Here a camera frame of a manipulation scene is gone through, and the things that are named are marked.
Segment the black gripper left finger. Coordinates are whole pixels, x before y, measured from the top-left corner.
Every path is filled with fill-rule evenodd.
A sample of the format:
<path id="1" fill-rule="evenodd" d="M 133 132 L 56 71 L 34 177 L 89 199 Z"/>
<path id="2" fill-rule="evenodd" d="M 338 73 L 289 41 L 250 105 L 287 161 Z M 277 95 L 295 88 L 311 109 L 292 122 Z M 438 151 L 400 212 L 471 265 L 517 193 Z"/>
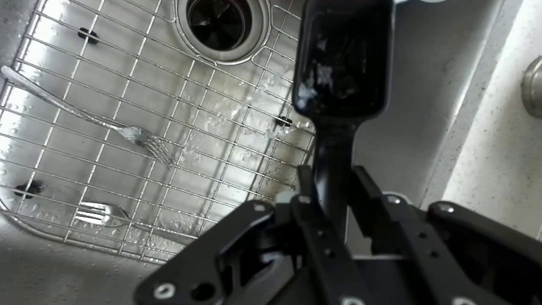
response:
<path id="1" fill-rule="evenodd" d="M 311 204 L 243 204 L 145 278 L 136 305 L 317 305 L 302 222 Z"/>

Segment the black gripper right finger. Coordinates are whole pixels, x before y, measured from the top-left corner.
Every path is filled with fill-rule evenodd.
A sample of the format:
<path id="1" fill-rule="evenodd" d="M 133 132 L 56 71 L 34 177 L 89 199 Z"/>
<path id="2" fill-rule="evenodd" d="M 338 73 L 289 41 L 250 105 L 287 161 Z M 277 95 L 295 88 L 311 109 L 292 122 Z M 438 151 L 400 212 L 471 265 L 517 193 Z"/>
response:
<path id="1" fill-rule="evenodd" d="M 433 305 L 542 305 L 542 243 L 441 200 L 427 210 L 353 170 L 353 210 L 375 254 L 402 256 Z"/>

